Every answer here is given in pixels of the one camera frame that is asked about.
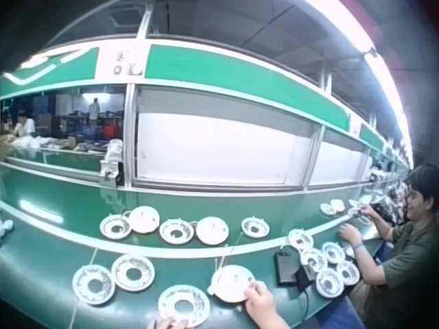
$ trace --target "short sleeve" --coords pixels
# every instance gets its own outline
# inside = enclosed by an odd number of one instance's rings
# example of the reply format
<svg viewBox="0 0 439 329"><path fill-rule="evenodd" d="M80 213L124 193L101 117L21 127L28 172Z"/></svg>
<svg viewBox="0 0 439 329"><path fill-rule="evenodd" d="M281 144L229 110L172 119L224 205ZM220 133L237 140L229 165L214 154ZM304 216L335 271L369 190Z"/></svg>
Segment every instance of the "short sleeve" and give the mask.
<svg viewBox="0 0 439 329"><path fill-rule="evenodd" d="M402 253L385 262L385 283L390 289L414 279L425 271L429 263L429 248L426 245L408 245Z"/></svg>
<svg viewBox="0 0 439 329"><path fill-rule="evenodd" d="M398 242L399 238L403 235L405 230L409 230L409 225L411 223L407 223L401 226L395 226L393 228L393 232L392 232L392 242L393 244L395 244L396 242Z"/></svg>

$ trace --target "bracelet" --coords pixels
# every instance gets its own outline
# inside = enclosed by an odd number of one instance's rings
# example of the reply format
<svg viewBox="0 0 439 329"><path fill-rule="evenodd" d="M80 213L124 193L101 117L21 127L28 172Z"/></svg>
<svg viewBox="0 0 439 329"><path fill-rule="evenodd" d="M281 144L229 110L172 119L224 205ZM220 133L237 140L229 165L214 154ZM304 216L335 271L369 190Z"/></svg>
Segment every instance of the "bracelet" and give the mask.
<svg viewBox="0 0 439 329"><path fill-rule="evenodd" d="M363 247L363 243L362 243L362 242L358 242L358 243L354 244L354 245L352 246L352 249L356 250L356 249L358 249L358 248L360 248L360 247Z"/></svg>

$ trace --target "hand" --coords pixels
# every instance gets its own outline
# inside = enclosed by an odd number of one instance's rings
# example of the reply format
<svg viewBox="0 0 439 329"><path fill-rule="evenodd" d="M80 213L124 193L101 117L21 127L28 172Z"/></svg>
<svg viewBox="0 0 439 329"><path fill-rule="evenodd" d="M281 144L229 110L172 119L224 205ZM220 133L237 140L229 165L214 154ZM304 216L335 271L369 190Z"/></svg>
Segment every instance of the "hand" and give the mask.
<svg viewBox="0 0 439 329"><path fill-rule="evenodd" d="M361 233L351 224L340 226L340 236L348 241L351 245L361 242Z"/></svg>
<svg viewBox="0 0 439 329"><path fill-rule="evenodd" d="M157 320L153 319L148 324L147 329L186 329L187 328L187 321L180 322L176 326L172 326L171 325L172 322L174 322L174 319L168 318L158 324Z"/></svg>
<svg viewBox="0 0 439 329"><path fill-rule="evenodd" d="M252 282L246 289L246 310L260 329L279 328L286 326L277 314L276 303L271 292L263 282Z"/></svg>
<svg viewBox="0 0 439 329"><path fill-rule="evenodd" d="M361 204L359 207L359 211L362 215L367 216L370 219L374 219L378 216L377 212L373 210L370 204Z"/></svg>

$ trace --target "glass partition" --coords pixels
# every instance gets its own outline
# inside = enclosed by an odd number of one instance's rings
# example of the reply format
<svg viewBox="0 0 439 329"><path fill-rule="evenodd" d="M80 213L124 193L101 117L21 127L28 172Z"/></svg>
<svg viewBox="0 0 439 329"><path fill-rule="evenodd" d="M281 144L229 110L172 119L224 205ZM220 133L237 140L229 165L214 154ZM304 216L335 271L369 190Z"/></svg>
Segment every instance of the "glass partition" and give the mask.
<svg viewBox="0 0 439 329"><path fill-rule="evenodd" d="M125 90L81 86L4 101L2 118L16 137L12 147L104 154L107 142L123 135ZM17 129L30 124L31 134Z"/></svg>
<svg viewBox="0 0 439 329"><path fill-rule="evenodd" d="M144 86L137 95L137 177L154 182L299 186L314 124L203 91Z"/></svg>
<svg viewBox="0 0 439 329"><path fill-rule="evenodd" d="M326 129L310 186L348 184L359 180L367 147L355 139Z"/></svg>

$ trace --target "white shirt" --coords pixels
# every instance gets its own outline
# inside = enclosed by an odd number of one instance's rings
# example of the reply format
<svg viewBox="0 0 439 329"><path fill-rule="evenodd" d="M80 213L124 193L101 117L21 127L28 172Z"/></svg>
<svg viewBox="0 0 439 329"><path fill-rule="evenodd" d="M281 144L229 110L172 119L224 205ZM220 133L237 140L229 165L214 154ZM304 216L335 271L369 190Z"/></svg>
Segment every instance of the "white shirt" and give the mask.
<svg viewBox="0 0 439 329"><path fill-rule="evenodd" d="M101 107L99 106L99 103L90 104L90 106L88 107L88 118L90 120L97 120L99 112L101 112Z"/></svg>
<svg viewBox="0 0 439 329"><path fill-rule="evenodd" d="M35 132L35 123L33 119L26 119L24 125L18 122L14 128L14 135L18 135L19 137L29 136L34 132Z"/></svg>

